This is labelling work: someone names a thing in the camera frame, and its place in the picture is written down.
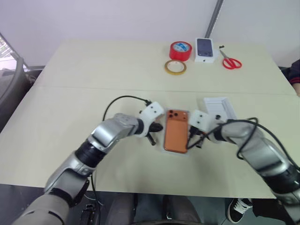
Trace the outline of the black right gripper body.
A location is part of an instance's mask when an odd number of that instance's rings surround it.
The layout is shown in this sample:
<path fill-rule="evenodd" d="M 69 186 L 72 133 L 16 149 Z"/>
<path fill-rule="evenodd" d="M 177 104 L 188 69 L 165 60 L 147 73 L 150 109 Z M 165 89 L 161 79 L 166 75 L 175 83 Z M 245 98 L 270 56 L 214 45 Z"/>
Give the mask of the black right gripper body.
<path fill-rule="evenodd" d="M 207 134 L 196 127 L 192 127 L 192 137 L 199 137 L 198 142 L 202 142 L 207 138 Z"/>

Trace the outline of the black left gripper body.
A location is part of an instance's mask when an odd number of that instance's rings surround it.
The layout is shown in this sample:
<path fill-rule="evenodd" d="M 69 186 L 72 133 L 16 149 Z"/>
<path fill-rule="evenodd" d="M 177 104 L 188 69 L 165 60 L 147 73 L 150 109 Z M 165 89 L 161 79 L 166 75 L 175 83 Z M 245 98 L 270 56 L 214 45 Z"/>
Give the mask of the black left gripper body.
<path fill-rule="evenodd" d="M 157 123 L 153 122 L 151 123 L 145 130 L 145 137 L 147 137 L 150 133 L 156 132 L 157 129 Z"/>

